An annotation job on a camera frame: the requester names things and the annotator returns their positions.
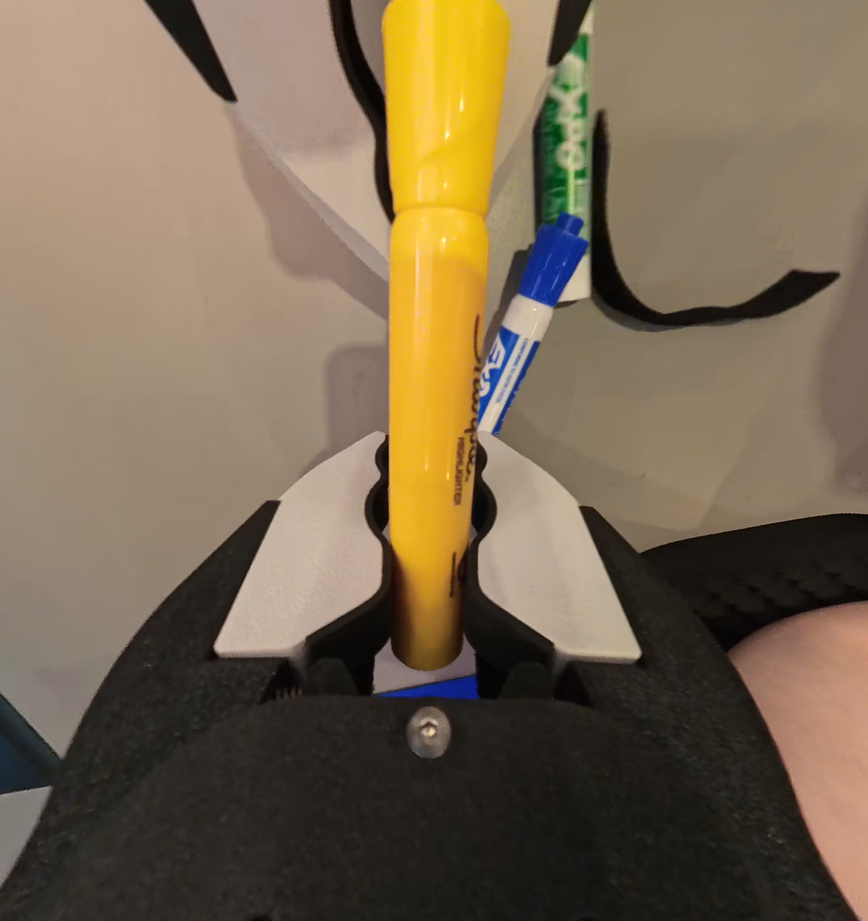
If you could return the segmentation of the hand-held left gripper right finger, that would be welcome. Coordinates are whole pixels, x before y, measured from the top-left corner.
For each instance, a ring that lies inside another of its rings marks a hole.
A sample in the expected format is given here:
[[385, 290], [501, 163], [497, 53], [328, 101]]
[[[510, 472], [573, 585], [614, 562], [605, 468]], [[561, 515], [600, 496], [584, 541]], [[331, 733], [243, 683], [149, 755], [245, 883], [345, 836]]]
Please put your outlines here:
[[476, 693], [498, 697], [536, 665], [632, 667], [642, 651], [578, 500], [498, 437], [478, 440], [468, 548], [468, 644]]

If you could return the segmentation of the large blue plastic bin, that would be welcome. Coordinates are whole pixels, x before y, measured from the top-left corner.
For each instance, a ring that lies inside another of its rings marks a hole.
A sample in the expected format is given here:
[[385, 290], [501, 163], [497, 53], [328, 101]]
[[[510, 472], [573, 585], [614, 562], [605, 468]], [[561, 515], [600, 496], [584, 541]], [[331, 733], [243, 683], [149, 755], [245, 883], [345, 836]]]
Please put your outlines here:
[[474, 675], [458, 676], [438, 682], [389, 690], [377, 693], [374, 696], [381, 698], [414, 699], [479, 699], [476, 677]]

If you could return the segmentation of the black elbow rest pad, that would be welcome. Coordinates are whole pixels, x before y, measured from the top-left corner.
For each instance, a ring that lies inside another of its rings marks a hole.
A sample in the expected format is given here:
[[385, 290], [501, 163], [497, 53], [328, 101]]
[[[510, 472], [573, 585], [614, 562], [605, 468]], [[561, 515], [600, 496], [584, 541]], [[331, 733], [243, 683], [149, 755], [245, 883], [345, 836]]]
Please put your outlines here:
[[867, 514], [698, 536], [643, 556], [724, 651], [787, 618], [868, 602]]

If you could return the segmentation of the person's left forearm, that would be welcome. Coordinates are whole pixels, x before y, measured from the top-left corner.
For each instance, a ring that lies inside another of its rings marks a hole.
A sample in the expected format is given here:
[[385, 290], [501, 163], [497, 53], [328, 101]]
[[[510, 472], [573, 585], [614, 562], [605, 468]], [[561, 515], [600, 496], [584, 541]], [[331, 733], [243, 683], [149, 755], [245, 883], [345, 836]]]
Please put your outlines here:
[[824, 864], [857, 918], [868, 920], [868, 602], [764, 627], [729, 657]]

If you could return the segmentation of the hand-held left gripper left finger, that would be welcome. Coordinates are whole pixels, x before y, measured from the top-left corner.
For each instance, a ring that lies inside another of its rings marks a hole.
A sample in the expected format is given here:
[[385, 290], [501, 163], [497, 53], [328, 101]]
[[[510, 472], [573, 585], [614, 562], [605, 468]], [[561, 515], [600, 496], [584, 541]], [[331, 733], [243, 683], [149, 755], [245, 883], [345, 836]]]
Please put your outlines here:
[[372, 432], [304, 474], [279, 498], [221, 627], [221, 659], [274, 659], [306, 678], [345, 664], [359, 693], [390, 637], [392, 549], [383, 536], [385, 436]]

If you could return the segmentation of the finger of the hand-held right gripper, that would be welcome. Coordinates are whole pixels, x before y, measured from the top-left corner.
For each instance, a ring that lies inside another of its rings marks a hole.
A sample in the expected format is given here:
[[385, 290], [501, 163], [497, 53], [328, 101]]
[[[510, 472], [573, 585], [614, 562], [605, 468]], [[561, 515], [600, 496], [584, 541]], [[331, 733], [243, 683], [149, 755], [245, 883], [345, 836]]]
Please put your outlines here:
[[522, 158], [540, 109], [551, 66], [548, 57], [555, 33], [556, 2], [501, 2], [509, 20], [509, 52], [497, 134], [489, 211]]
[[379, 28], [383, 2], [197, 2], [236, 100], [244, 178], [270, 247], [297, 275], [387, 301], [391, 220], [377, 140], [339, 58], [335, 14]]

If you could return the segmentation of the yellow highlighter marker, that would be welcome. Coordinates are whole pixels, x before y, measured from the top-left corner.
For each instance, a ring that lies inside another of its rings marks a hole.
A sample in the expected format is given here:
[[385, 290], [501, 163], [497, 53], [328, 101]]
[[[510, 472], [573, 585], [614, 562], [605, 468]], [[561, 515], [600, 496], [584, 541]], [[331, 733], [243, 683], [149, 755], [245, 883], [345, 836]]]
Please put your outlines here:
[[492, 1], [382, 18], [389, 252], [392, 649], [417, 671], [463, 646], [489, 241], [510, 23]]

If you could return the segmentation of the green dry erase marker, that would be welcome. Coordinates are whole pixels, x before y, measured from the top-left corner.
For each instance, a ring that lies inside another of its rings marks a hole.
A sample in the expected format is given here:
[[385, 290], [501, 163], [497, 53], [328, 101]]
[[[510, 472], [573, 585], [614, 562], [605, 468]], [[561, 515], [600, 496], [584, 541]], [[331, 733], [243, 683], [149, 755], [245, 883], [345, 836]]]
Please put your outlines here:
[[550, 48], [551, 81], [533, 130], [536, 216], [554, 223], [562, 213], [581, 219], [590, 242], [592, 155], [591, 2], [559, 2]]

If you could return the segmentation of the blue dry erase marker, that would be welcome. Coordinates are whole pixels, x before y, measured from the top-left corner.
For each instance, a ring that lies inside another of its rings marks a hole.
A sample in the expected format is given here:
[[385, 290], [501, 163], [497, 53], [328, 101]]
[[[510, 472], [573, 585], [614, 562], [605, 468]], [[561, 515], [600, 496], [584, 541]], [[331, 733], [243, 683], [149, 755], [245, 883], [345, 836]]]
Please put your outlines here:
[[562, 213], [543, 224], [493, 339], [481, 377], [479, 434], [496, 435], [555, 314], [568, 282], [584, 262], [589, 242], [583, 220]]

